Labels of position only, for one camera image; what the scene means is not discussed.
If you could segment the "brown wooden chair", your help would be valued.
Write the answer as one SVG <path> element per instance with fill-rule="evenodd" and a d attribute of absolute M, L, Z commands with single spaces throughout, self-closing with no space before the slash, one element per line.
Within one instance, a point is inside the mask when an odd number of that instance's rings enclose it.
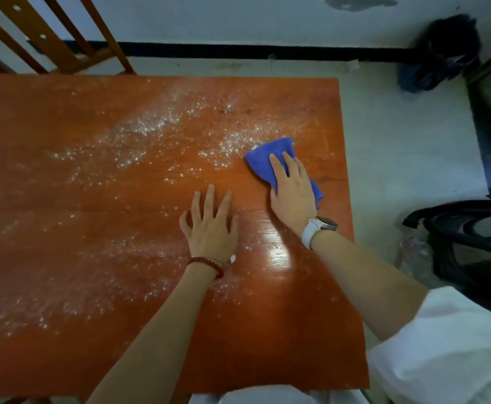
<path fill-rule="evenodd" d="M 90 45 L 57 0 L 43 1 L 73 37 L 81 54 L 72 52 L 28 0 L 0 0 L 0 12 L 55 66 L 53 71 L 48 71 L 0 25 L 0 42 L 36 74 L 77 74 L 112 58 L 117 58 L 123 67 L 121 75 L 135 74 L 134 68 L 92 0 L 79 1 L 107 43 L 107 46 L 101 49 L 94 49 Z"/>

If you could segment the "person's left forearm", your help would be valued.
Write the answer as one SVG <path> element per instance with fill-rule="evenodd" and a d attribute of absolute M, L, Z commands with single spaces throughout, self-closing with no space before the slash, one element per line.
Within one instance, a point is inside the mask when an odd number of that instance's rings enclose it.
<path fill-rule="evenodd" d="M 86 404 L 169 404 L 200 308 L 217 275 L 210 265 L 190 263 L 168 299 Z"/>

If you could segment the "person's left hand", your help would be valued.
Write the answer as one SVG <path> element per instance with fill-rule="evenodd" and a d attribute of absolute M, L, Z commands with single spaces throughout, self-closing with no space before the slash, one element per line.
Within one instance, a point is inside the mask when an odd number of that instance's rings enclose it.
<path fill-rule="evenodd" d="M 188 217 L 193 230 L 191 237 L 186 237 L 191 257 L 207 258 L 221 267 L 231 261 L 238 244 L 228 241 L 231 199 L 232 194 L 228 190 L 219 207 L 215 209 L 214 195 L 214 218 L 204 219 L 201 193 L 194 193 Z"/>

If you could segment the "person's right hand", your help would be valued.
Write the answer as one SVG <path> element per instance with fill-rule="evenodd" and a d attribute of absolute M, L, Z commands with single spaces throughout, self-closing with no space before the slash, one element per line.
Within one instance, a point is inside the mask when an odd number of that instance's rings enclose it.
<path fill-rule="evenodd" d="M 303 166 L 303 178 L 290 179 L 275 155 L 270 155 L 270 162 L 278 183 L 277 193 L 270 191 L 271 209 L 289 230 L 302 237 L 309 219 L 317 216 L 315 195 L 307 171 Z"/>

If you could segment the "person's right forearm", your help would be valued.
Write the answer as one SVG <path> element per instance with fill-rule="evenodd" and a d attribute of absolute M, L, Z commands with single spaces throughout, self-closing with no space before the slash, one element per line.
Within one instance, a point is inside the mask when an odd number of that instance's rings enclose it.
<path fill-rule="evenodd" d="M 410 323 L 429 293 L 426 286 L 336 231 L 318 232 L 311 250 L 380 341 Z"/>

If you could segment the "white shirt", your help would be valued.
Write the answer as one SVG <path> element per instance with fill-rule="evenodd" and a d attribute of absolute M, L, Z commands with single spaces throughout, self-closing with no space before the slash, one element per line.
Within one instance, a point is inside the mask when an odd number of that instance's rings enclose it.
<path fill-rule="evenodd" d="M 394 404 L 491 404 L 491 312 L 450 286 L 367 353 Z"/>

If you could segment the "white smartwatch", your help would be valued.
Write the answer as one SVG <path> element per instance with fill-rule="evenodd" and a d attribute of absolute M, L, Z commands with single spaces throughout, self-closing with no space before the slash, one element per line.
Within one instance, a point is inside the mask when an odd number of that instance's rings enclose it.
<path fill-rule="evenodd" d="M 303 245 L 311 250 L 313 238 L 322 230 L 337 231 L 338 224 L 328 217 L 317 216 L 309 219 L 302 233 Z"/>

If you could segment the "clear plastic bag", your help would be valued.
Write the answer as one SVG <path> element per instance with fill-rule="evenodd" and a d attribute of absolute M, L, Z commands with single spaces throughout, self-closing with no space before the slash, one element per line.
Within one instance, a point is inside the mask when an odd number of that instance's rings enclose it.
<path fill-rule="evenodd" d="M 429 289 L 436 289 L 444 285 L 443 281 L 433 272 L 431 248 L 421 237 L 406 236 L 401 239 L 395 266 Z"/>

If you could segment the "blue cleaning cloth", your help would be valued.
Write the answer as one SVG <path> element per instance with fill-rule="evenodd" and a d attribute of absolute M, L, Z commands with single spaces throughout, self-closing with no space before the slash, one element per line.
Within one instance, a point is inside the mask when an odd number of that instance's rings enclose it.
<path fill-rule="evenodd" d="M 261 180 L 268 183 L 274 193 L 277 193 L 278 183 L 276 174 L 270 162 L 270 155 L 275 155 L 275 157 L 282 164 L 284 171 L 288 176 L 289 169 L 284 160 L 283 153 L 287 153 L 290 157 L 296 158 L 292 138 L 283 137 L 275 141 L 262 144 L 245 155 L 249 168 Z"/>

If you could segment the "spilled white powder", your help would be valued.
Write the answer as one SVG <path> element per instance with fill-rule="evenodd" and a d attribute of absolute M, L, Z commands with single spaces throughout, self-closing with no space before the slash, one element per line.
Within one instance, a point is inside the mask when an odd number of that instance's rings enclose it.
<path fill-rule="evenodd" d="M 20 86 L 0 77 L 0 353 L 127 346 L 168 298 L 189 252 L 194 191 L 233 191 L 239 275 L 300 266 L 243 155 L 280 137 L 268 104 L 182 81 Z"/>

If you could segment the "black plastic bag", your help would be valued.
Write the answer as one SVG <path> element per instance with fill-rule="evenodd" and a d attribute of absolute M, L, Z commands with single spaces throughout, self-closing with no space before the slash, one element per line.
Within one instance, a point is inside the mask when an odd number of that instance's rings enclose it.
<path fill-rule="evenodd" d="M 476 18 L 458 14 L 435 20 L 416 40 L 411 59 L 399 65 L 398 86 L 412 94 L 431 91 L 478 67 L 481 49 Z"/>

